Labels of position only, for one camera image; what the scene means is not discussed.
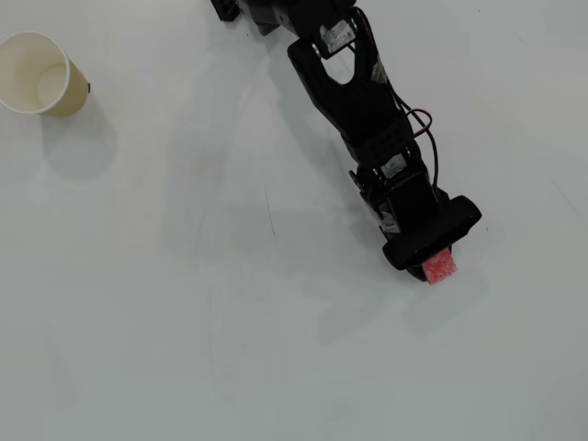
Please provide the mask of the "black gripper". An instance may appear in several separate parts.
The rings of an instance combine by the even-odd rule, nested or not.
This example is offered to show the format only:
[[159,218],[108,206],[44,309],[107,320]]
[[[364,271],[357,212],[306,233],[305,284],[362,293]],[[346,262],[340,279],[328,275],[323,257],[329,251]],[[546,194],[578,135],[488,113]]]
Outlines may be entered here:
[[[387,177],[382,168],[364,167],[349,175],[387,239],[424,225],[449,201],[447,192],[431,184],[424,164],[408,165],[392,177]],[[406,271],[428,282],[424,262],[411,262]]]

